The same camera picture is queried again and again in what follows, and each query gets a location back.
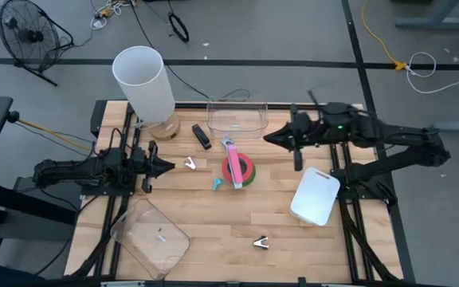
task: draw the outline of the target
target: white cylindrical container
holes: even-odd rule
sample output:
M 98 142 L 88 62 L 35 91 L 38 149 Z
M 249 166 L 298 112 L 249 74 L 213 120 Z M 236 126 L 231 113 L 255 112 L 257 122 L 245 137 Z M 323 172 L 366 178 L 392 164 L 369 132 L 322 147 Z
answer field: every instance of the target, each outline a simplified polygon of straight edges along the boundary
M 112 63 L 112 74 L 142 121 L 159 123 L 173 114 L 173 92 L 163 58 L 154 49 L 146 46 L 125 49 Z

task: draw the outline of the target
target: tape roll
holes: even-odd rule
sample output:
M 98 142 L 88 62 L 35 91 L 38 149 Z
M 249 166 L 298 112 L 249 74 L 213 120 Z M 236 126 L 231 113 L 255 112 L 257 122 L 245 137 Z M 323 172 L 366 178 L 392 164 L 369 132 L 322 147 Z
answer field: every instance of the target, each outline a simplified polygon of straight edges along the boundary
M 242 183 L 242 186 L 247 187 L 249 184 L 251 184 L 254 181 L 255 177 L 256 177 L 256 167 L 253 164 L 253 173 L 251 174 L 251 177 L 248 180 Z
M 256 168 L 253 162 L 251 162 L 251 159 L 249 159 L 244 154 L 238 153 L 238 162 L 240 163 L 240 168 L 242 170 L 242 180 L 243 180 L 242 186 L 245 186 L 245 184 L 250 179 L 254 180 L 254 176 L 256 176 Z M 233 178 L 231 177 L 231 170 L 230 170 L 230 166 L 229 166 L 227 157 L 225 157 L 224 160 L 222 161 L 222 175 L 224 175 L 224 178 L 228 180 L 229 182 L 231 183 L 233 182 Z

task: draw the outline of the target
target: fan grille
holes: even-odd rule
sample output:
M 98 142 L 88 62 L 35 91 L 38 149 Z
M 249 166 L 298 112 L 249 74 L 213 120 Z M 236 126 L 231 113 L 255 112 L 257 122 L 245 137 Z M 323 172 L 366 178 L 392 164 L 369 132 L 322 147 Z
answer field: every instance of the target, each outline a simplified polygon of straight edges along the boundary
M 18 64 L 41 72 L 57 62 L 57 31 L 46 13 L 28 0 L 8 0 L 2 5 L 0 36 Z

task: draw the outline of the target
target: yellow cable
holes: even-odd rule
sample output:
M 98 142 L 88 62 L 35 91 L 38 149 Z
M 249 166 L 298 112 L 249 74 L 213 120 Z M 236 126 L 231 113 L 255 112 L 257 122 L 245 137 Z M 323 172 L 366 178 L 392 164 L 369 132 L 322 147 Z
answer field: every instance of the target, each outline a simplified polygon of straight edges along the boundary
M 82 148 L 82 149 L 84 149 L 86 151 L 91 151 L 92 150 L 89 147 L 85 147 L 85 146 L 82 146 L 80 144 L 74 143 L 73 141 L 68 140 L 63 136 L 58 135 L 56 132 L 53 132 L 53 131 L 51 131 L 51 130 L 49 130 L 47 128 L 43 128 L 43 127 L 39 126 L 38 124 L 34 124 L 34 123 L 31 123 L 31 122 L 29 122 L 27 120 L 21 120 L 21 119 L 19 119 L 18 121 L 23 123 L 23 124 L 25 124 L 25 125 L 27 125 L 27 126 L 30 126 L 31 128 L 36 128 L 36 129 L 39 129 L 41 131 L 48 132 L 49 134 L 51 134 L 53 136 L 56 136 L 58 139 L 64 140 L 65 142 L 67 142 L 69 144 L 72 144 L 74 147 Z
M 375 35 L 371 29 L 366 25 L 366 20 L 364 20 L 364 10 L 366 9 L 366 4 L 367 4 L 367 0 L 364 0 L 364 4 L 363 4 L 363 8 L 360 10 L 360 16 L 361 16 L 361 20 L 363 21 L 363 25 L 364 25 L 364 28 L 366 28 L 367 32 L 373 36 L 375 39 L 377 39 L 380 44 L 382 44 L 382 47 L 383 49 L 386 51 L 386 54 L 387 56 L 389 57 L 389 59 L 394 63 L 394 65 L 396 66 L 396 71 L 400 71 L 400 70 L 403 70 L 406 66 L 407 66 L 407 63 L 406 62 L 401 62 L 401 61 L 396 61 L 390 54 L 389 54 L 389 50 L 387 50 L 387 47 L 386 47 L 386 44 L 382 41 L 382 39 L 379 38 L 379 36 Z

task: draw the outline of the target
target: pink object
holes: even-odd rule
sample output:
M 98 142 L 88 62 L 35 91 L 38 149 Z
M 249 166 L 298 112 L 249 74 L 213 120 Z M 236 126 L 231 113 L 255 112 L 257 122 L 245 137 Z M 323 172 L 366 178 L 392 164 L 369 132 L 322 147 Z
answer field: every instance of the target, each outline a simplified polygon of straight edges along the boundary
M 242 170 L 240 169 L 240 161 L 238 160 L 237 147 L 234 144 L 229 143 L 227 145 L 229 169 L 231 169 L 231 175 L 233 176 L 233 183 L 243 183 Z

